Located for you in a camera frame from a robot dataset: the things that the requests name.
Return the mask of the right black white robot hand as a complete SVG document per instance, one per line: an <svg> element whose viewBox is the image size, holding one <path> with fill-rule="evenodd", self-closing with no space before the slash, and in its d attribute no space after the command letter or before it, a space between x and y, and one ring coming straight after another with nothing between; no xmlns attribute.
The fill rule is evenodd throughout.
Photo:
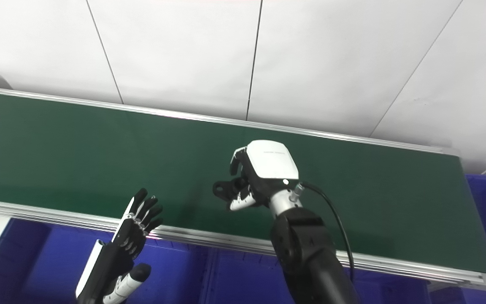
<svg viewBox="0 0 486 304"><path fill-rule="evenodd" d="M243 185L228 199L228 209L263 205L274 217L301 206L289 196L300 181L297 166L287 147L276 141L254 140L233 153L230 175L240 172Z"/></svg>

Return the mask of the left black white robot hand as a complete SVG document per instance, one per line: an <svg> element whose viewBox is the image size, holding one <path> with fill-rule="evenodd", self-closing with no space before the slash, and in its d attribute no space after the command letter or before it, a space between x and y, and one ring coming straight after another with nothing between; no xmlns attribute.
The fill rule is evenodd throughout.
<svg viewBox="0 0 486 304"><path fill-rule="evenodd" d="M124 304L150 276L151 266L135 264L163 210L156 196L141 188L129 201L108 242L96 240L76 286L78 304Z"/></svg>

